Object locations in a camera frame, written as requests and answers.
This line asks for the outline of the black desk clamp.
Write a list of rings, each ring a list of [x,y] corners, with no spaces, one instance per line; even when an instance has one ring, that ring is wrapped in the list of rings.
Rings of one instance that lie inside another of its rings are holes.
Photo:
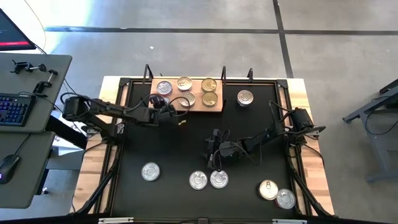
[[[49,79],[47,81],[41,81],[41,82],[38,82],[38,84],[36,84],[36,86],[35,86],[35,88],[33,90],[33,94],[35,96],[42,97],[42,98],[46,98],[47,97],[47,95],[44,93],[44,90],[46,88],[50,88],[52,86],[52,84],[50,82],[52,77],[58,75],[58,72],[56,70],[52,70],[52,69],[49,70],[49,73],[50,73],[50,76],[49,76]]]
[[[33,72],[34,70],[40,70],[41,72],[46,72],[47,67],[44,64],[38,64],[37,66],[33,66],[29,62],[14,62],[14,69],[11,71],[11,73],[19,74],[22,71],[26,72]]]

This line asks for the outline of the green label can gold lid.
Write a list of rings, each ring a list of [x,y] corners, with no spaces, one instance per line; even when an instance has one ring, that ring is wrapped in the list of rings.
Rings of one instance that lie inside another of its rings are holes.
[[[204,92],[214,92],[217,88],[217,82],[212,78],[205,78],[201,82],[201,89]]]
[[[205,92],[202,95],[201,102],[206,107],[213,107],[218,102],[218,96],[215,92]]]

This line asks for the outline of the large grey desk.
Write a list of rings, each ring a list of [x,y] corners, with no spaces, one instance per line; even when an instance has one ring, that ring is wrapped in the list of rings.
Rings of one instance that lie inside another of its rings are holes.
[[[52,84],[50,88],[43,90],[43,94],[47,95],[45,98],[36,98],[25,126],[0,125],[0,132],[41,133],[44,131],[71,61],[70,55],[0,53],[0,93],[33,93],[38,82],[50,80]],[[51,76],[49,72],[40,70],[21,71],[15,74],[13,70],[17,62],[28,62],[35,67],[42,63],[47,70],[55,70],[58,74]]]

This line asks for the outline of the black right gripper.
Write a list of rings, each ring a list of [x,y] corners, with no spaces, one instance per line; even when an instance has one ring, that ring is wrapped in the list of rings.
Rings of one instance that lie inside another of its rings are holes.
[[[221,170],[223,161],[235,161],[249,155],[240,143],[228,140],[230,133],[230,130],[222,133],[219,129],[214,129],[210,137],[205,139],[203,156],[206,158],[207,168]]]

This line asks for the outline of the green label can silver lid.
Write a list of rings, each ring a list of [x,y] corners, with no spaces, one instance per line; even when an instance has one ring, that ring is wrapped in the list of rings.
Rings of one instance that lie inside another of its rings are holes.
[[[223,189],[229,182],[228,174],[224,170],[214,170],[210,175],[210,184],[215,189]]]

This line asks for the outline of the wooden shelf black metal frame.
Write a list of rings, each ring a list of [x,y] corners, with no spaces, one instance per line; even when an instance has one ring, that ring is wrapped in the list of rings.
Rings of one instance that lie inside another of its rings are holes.
[[[172,86],[173,86],[173,91],[172,94],[166,97],[170,98],[170,103],[175,107],[177,111],[184,111],[184,110],[189,110],[192,112],[220,112],[223,108],[223,103],[224,103],[224,98],[223,98],[223,88],[226,86],[226,67],[223,67],[221,70],[221,75],[219,77],[209,77],[209,76],[204,76],[204,77],[189,77],[192,79],[193,86],[192,89],[189,92],[192,92],[195,95],[195,104],[190,107],[186,108],[183,107],[178,99],[180,98],[181,94],[185,91],[180,91],[177,88],[177,80],[180,77],[166,77],[166,76],[158,76],[155,77],[149,68],[148,65],[145,67],[145,73],[144,73],[144,78],[143,78],[143,83],[149,83],[150,84],[150,93],[151,94],[158,94],[156,90],[156,86],[160,81],[167,80],[169,81]],[[202,104],[201,99],[202,95],[205,93],[201,89],[201,82],[205,78],[212,78],[215,79],[217,82],[217,88],[214,91],[217,96],[218,96],[218,102],[215,106],[213,107],[206,107]]]

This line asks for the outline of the black computer monitor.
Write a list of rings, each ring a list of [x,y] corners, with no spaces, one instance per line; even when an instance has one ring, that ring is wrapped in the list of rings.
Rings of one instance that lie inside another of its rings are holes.
[[[0,8],[0,51],[35,49],[35,44]]]

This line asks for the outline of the black backlit keyboard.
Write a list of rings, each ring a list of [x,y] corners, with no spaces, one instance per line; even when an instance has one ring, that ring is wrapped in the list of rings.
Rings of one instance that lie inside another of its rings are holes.
[[[25,126],[35,96],[0,93],[0,126]]]

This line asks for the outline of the blue label can beige lid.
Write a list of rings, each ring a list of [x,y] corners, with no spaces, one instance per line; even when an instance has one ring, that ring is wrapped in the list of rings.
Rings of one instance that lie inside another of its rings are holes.
[[[192,89],[193,82],[189,77],[180,77],[177,80],[177,88],[180,91],[190,91]]]

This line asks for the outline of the white sheet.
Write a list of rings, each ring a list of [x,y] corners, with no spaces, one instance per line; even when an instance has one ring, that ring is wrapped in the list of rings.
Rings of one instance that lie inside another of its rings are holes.
[[[67,126],[72,128],[74,131],[77,131],[79,134],[83,134],[85,137],[87,137],[87,133],[82,128],[84,126],[83,123],[67,123]],[[58,148],[59,156],[83,150],[83,148],[80,146],[76,146],[59,136],[55,137],[52,146]]]

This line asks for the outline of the grey metal stand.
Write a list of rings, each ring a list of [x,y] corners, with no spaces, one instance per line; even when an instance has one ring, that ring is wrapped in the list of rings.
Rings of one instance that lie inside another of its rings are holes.
[[[398,79],[379,90],[379,96],[343,118],[360,119],[371,142],[379,171],[367,182],[398,179]]]

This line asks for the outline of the black computer mouse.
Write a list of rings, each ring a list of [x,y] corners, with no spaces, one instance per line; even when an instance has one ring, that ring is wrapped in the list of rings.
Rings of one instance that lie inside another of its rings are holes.
[[[16,170],[21,157],[17,154],[10,154],[0,164],[0,184],[8,183]]]

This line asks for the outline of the silver lid seafood can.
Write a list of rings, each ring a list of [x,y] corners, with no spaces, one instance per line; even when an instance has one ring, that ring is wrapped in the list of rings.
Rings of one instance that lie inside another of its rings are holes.
[[[249,106],[254,100],[254,95],[249,90],[241,90],[237,94],[237,102],[239,106]]]
[[[155,162],[148,162],[143,165],[141,176],[146,181],[155,181],[160,176],[160,167]]]

